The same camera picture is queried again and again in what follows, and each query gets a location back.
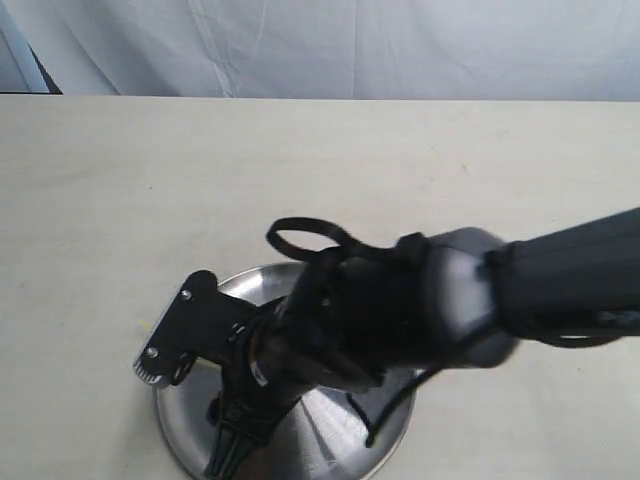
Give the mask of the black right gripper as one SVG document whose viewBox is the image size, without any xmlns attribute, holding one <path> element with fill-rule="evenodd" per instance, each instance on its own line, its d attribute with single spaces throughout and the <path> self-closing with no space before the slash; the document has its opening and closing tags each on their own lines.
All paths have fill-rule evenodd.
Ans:
<svg viewBox="0 0 640 480">
<path fill-rule="evenodd" d="M 205 478 L 232 479 L 320 383 L 308 333 L 319 317 L 318 294 L 290 294 L 262 306 L 222 297 L 214 323 L 218 344 L 207 349 L 222 367 L 222 388 L 207 413 L 216 434 Z"/>
</svg>

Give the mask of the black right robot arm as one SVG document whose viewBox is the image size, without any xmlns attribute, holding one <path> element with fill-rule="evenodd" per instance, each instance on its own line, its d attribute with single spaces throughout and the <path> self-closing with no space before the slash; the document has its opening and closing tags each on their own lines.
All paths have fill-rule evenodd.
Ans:
<svg viewBox="0 0 640 480">
<path fill-rule="evenodd" d="M 353 401 L 393 369 L 415 371 L 377 417 L 355 407 L 371 447 L 400 405 L 444 370 L 496 367 L 522 340 L 581 349 L 639 332 L 634 209 L 514 242 L 462 228 L 378 248 L 306 217 L 275 221 L 266 239 L 303 270 L 237 334 L 238 358 L 210 406 L 208 479 L 232 478 L 318 386 Z"/>
</svg>

